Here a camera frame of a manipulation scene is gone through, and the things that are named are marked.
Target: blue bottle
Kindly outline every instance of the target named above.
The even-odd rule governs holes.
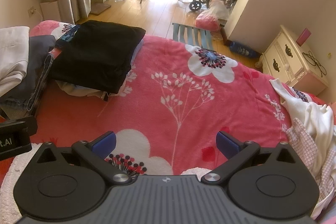
[[[259,54],[252,50],[250,47],[240,44],[239,42],[232,41],[230,44],[230,51],[236,52],[238,54],[250,57],[257,58]]]

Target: pink checkered cloth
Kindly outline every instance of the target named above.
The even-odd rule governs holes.
[[[318,154],[318,148],[315,141],[307,133],[305,126],[298,118],[294,118],[292,127],[286,131],[286,135],[288,137],[288,143],[293,147],[303,163],[307,166],[308,170],[318,184],[320,189],[318,202],[321,202],[334,189],[334,180],[331,177],[331,171],[336,154],[335,150],[329,148],[327,157],[320,169],[320,172],[317,175],[314,175],[312,170]]]

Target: bed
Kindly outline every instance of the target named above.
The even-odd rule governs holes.
[[[52,34],[57,39],[69,27],[44,21],[31,29],[30,36]],[[147,174],[213,169],[226,160],[215,145],[219,130],[261,146],[287,140],[290,117],[269,83],[271,78],[199,47],[145,36],[126,84],[108,102],[67,95],[51,81],[31,141],[69,146],[112,130],[117,135],[113,153],[143,162]],[[298,91],[286,88],[298,96]]]

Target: white plastic bag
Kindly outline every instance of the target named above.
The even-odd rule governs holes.
[[[204,10],[195,20],[195,27],[217,32],[220,29],[219,19],[228,20],[229,10],[221,0],[213,0],[210,9]]]

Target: pink box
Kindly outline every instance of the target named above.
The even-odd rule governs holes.
[[[298,37],[298,39],[296,40],[296,43],[299,45],[299,46],[302,46],[303,43],[306,42],[306,40],[308,39],[308,37],[310,37],[311,35],[311,32],[305,28],[303,30],[303,32],[300,34],[300,36]]]

